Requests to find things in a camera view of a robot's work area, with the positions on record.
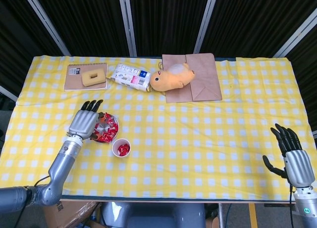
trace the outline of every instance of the table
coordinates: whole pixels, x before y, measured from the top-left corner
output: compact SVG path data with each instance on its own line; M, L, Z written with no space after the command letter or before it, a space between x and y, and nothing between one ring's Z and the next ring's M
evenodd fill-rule
M103 91L64 91L68 64L123 62L148 71L160 59L50 57L33 59L13 111L0 158L1 186L32 185L47 175L73 116L86 100L118 117L127 158L86 140L64 184L63 198L98 200L287 201L274 123L297 132L313 168L316 146L286 58L236 58L216 63L223 101L165 103L160 92L114 82Z

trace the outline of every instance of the cup of candy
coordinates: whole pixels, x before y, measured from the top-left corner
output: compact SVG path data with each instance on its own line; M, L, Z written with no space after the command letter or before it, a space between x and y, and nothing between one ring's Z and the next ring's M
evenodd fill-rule
M98 119L94 128L95 141L110 143L117 136L119 123L116 117L104 113L104 116Z
M112 145L112 152L117 157L127 157L130 154L131 145L126 139L118 139Z

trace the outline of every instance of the plush toy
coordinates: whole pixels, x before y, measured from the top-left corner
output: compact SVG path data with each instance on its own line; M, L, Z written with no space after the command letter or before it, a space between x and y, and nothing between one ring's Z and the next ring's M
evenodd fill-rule
M150 84L156 91L183 88L195 77L187 63L172 65L167 70L156 71L151 75Z

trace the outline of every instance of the robotic arm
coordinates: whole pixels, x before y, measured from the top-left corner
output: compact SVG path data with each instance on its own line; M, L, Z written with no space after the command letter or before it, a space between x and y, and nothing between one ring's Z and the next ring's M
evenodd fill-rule
M284 170L273 167L264 155L265 166L273 173L287 179L291 186L296 188L293 193L296 207L302 216L304 227L317 227L317 193L311 184L315 181L311 162L295 132L275 124L276 129L271 131L276 136L278 146L285 163Z
M30 205L51 206L60 200L64 182L83 146L83 140L94 137L95 124L103 115L97 113L102 101L87 101L76 113L68 137L49 169L49 184L0 188L0 214L19 211Z

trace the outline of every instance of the notebook spiral binding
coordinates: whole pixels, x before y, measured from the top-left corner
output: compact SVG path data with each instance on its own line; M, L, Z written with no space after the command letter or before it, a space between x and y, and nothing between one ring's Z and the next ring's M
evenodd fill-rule
M98 62L98 63L84 63L84 64L72 64L68 66L88 66L88 65L101 65L106 64L105 62Z

